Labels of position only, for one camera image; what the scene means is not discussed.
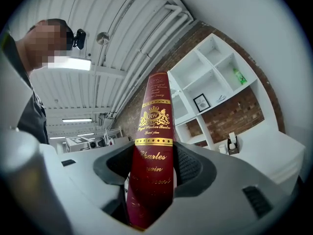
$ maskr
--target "man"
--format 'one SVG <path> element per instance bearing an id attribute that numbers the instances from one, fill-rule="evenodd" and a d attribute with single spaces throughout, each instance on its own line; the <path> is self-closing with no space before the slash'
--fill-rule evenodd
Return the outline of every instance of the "man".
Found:
<path id="1" fill-rule="evenodd" d="M 72 49 L 73 41 L 73 32 L 64 20 L 48 19 L 32 26 L 26 35 L 16 42 L 6 32 L 1 40 L 1 49 L 33 90 L 29 80 L 33 70 L 53 62 L 55 56 L 65 55 L 67 50 Z M 35 92 L 26 105 L 17 127 L 32 134 L 40 143 L 49 144 L 45 109 Z"/>

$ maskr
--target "green bottle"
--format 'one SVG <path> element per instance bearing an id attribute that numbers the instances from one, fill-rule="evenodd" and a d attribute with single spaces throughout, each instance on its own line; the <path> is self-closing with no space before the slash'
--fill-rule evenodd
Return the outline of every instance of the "green bottle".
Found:
<path id="1" fill-rule="evenodd" d="M 241 72 L 239 70 L 237 70 L 236 68 L 233 68 L 233 71 L 236 75 L 236 77 L 239 79 L 241 84 L 245 84 L 246 83 L 246 79 L 245 77 L 241 74 Z"/>

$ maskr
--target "fluorescent light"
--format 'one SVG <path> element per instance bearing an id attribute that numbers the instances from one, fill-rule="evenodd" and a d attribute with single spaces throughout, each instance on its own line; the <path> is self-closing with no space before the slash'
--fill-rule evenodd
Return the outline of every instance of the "fluorescent light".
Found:
<path id="1" fill-rule="evenodd" d="M 86 134 L 79 134 L 78 136 L 88 136 L 88 135 L 93 135 L 94 133 L 86 133 Z"/>
<path id="2" fill-rule="evenodd" d="M 65 139 L 65 137 L 55 137 L 55 138 L 50 138 L 50 139 Z"/>
<path id="3" fill-rule="evenodd" d="M 63 119 L 63 123 L 73 123 L 73 122 L 91 122 L 91 118 L 78 118 L 78 119 Z"/>
<path id="4" fill-rule="evenodd" d="M 65 68 L 89 71 L 91 60 L 74 57 L 54 57 L 54 62 L 48 63 L 48 68 Z"/>

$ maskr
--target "framed picture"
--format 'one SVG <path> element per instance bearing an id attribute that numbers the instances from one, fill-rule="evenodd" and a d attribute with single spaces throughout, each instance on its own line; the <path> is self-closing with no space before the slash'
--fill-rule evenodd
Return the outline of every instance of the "framed picture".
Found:
<path id="1" fill-rule="evenodd" d="M 208 101 L 206 100 L 205 96 L 203 95 L 203 93 L 197 96 L 196 98 L 194 98 L 194 102 L 199 112 L 203 112 L 204 110 L 211 107 Z"/>

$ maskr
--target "gold lion emblem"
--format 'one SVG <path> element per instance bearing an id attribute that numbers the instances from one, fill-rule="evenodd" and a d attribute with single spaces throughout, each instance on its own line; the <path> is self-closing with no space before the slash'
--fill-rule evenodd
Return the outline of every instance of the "gold lion emblem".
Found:
<path id="1" fill-rule="evenodd" d="M 144 112 L 143 116 L 140 118 L 139 126 L 146 126 L 146 125 L 153 125 L 153 124 L 164 124 L 168 125 L 169 122 L 169 115 L 166 114 L 165 109 L 158 111 L 159 107 L 153 106 L 149 108 L 149 112 Z"/>

